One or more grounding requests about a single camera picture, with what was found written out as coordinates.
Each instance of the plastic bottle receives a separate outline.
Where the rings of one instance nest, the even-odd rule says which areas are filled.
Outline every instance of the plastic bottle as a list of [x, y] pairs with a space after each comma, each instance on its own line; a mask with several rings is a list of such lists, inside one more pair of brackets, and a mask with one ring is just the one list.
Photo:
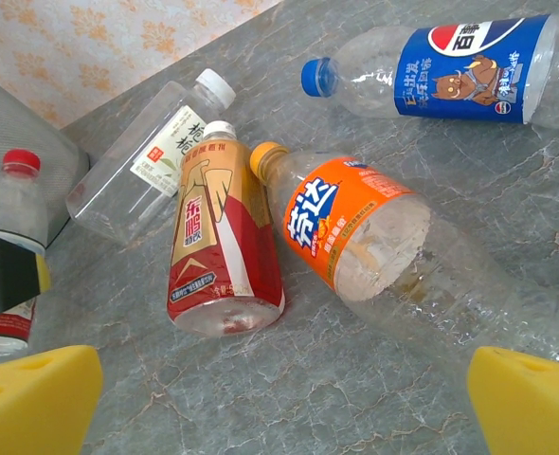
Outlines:
[[233, 126], [213, 121], [181, 163], [167, 309], [195, 335], [259, 330], [283, 312], [271, 215], [249, 157]]
[[[22, 149], [10, 150], [0, 173], [0, 238], [44, 255], [48, 235], [45, 196], [37, 183], [40, 158]], [[35, 299], [0, 315], [0, 355], [27, 347]]]
[[235, 99], [206, 69], [186, 90], [168, 82], [66, 198], [81, 226], [130, 243], [176, 194], [180, 162]]
[[420, 195], [354, 158], [275, 143], [250, 166], [289, 246], [369, 326], [461, 386], [479, 346], [559, 361], [559, 292], [509, 277]]
[[302, 86], [356, 115], [471, 118], [559, 128], [559, 14], [414, 29], [377, 27], [332, 58], [308, 62]]

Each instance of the bottle cap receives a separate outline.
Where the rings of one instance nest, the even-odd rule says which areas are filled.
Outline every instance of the bottle cap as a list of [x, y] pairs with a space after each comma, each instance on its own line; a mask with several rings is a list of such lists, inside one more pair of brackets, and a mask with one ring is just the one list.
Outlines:
[[206, 125], [206, 128], [204, 128], [204, 137], [213, 135], [214, 133], [226, 133], [234, 139], [238, 138], [235, 133], [235, 128], [233, 128], [233, 125], [228, 121], [215, 120]]
[[40, 170], [42, 165], [39, 156], [25, 149], [11, 149], [6, 152], [2, 159], [2, 164], [20, 163], [30, 166], [36, 171]]
[[287, 154], [288, 149], [286, 149], [283, 145], [278, 144], [277, 142], [264, 142], [256, 149], [254, 149], [252, 151], [252, 154], [250, 155], [250, 170], [252, 170], [252, 173], [254, 173], [257, 178], [263, 183], [265, 180], [261, 172], [262, 159], [274, 152]]
[[235, 100], [235, 92], [214, 70], [206, 68], [195, 80], [212, 92], [226, 109]]
[[330, 97], [335, 90], [336, 75], [330, 57], [307, 62], [300, 72], [302, 89], [310, 97]]

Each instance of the gray marble surface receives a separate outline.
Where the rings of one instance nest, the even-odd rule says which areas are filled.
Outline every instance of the gray marble surface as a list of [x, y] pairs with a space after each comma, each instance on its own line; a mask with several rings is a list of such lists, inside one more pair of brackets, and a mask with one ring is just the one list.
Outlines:
[[[286, 0], [66, 129], [102, 154], [170, 80], [205, 67], [238, 93], [225, 118], [251, 146], [363, 157], [425, 194], [518, 278], [559, 287], [559, 131], [355, 118], [299, 88], [302, 64], [374, 26], [559, 10], [559, 0]], [[105, 386], [86, 454], [481, 454], [442, 376], [353, 316], [283, 244], [288, 306], [251, 336], [206, 340], [165, 310], [174, 206], [125, 249], [73, 224], [49, 250], [35, 349], [88, 343]]]

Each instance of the floral wallpaper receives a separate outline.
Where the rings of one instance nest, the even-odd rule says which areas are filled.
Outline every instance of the floral wallpaper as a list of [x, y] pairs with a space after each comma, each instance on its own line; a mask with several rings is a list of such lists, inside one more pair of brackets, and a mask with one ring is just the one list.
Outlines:
[[279, 0], [0, 0], [0, 85], [63, 127]]

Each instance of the red bottle cap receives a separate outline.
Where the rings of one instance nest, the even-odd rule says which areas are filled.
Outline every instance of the red bottle cap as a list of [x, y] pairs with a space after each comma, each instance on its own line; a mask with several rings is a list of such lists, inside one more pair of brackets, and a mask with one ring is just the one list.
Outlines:
[[33, 152], [25, 149], [12, 149], [8, 150], [2, 160], [3, 164], [21, 163], [30, 166], [31, 168], [39, 171], [41, 162], [39, 156]]

